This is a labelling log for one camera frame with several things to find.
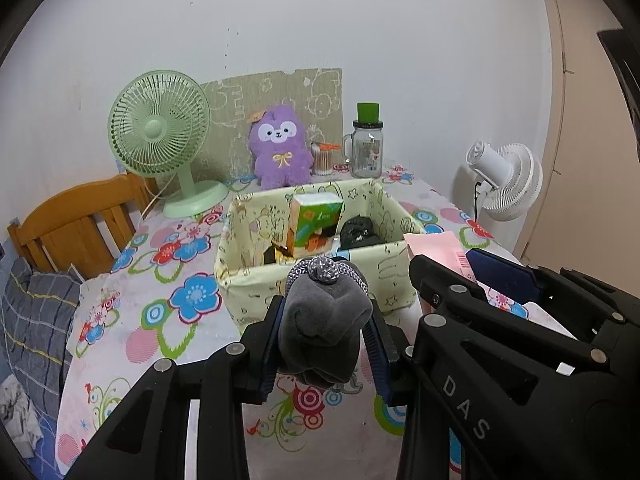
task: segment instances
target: gray plaid pillow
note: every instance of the gray plaid pillow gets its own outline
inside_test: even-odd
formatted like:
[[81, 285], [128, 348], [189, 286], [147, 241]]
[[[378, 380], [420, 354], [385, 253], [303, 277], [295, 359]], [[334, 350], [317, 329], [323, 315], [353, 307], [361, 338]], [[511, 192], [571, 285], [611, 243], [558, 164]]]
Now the gray plaid pillow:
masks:
[[0, 347], [34, 405], [52, 418], [71, 362], [65, 343], [79, 295], [66, 272], [34, 272], [18, 258], [2, 296]]

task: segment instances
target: green fan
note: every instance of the green fan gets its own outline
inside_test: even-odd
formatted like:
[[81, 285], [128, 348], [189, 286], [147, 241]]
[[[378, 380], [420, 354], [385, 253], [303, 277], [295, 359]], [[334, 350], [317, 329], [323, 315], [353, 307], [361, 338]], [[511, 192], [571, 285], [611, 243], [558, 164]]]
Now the green fan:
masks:
[[129, 83], [109, 115], [109, 144], [129, 171], [144, 177], [178, 174], [180, 190], [164, 204], [168, 218], [206, 211], [222, 201], [220, 182], [193, 181], [191, 161], [209, 131], [207, 98], [190, 77], [171, 70], [147, 72]]

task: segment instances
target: floral tablecloth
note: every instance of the floral tablecloth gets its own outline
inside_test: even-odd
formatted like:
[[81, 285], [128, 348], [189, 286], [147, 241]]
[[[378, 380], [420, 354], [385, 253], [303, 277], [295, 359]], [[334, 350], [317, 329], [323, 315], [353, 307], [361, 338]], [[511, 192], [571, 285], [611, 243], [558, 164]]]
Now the floral tablecloth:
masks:
[[[332, 176], [315, 181], [347, 178], [345, 168], [337, 166]], [[484, 248], [513, 258], [473, 219], [401, 166], [387, 168], [381, 182], [426, 232], [450, 230], [467, 249]], [[62, 472], [156, 359], [165, 356], [178, 364], [202, 360], [239, 339], [213, 275], [214, 257], [230, 200], [239, 192], [259, 189], [251, 178], [225, 184], [226, 199], [194, 218], [167, 219], [155, 209], [104, 280], [101, 296], [74, 342], [62, 395], [56, 437]], [[498, 296], [492, 302], [529, 315], [526, 308]], [[387, 319], [413, 340], [419, 317], [416, 302]], [[244, 407], [252, 479], [395, 478], [404, 408], [389, 408], [376, 396], [362, 348], [348, 384], [322, 391], [278, 376], [265, 405]], [[191, 419], [188, 479], [195, 478], [197, 402]], [[453, 472], [459, 462], [454, 441]]]

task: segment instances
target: barcode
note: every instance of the barcode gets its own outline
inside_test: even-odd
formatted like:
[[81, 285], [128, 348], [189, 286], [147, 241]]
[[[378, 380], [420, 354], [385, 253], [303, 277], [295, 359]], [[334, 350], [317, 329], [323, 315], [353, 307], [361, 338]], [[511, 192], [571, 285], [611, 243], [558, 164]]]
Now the barcode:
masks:
[[471, 265], [469, 264], [469, 260], [466, 259], [465, 253], [457, 252], [456, 256], [458, 258], [458, 263], [460, 264], [460, 267], [462, 267], [463, 269], [471, 268]]

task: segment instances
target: green cap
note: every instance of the green cap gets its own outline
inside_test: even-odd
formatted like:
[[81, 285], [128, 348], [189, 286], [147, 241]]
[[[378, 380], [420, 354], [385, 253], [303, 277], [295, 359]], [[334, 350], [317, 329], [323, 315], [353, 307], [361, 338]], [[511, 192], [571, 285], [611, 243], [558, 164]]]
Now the green cap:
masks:
[[359, 123], [377, 123], [380, 113], [380, 104], [378, 103], [358, 103], [358, 122]]

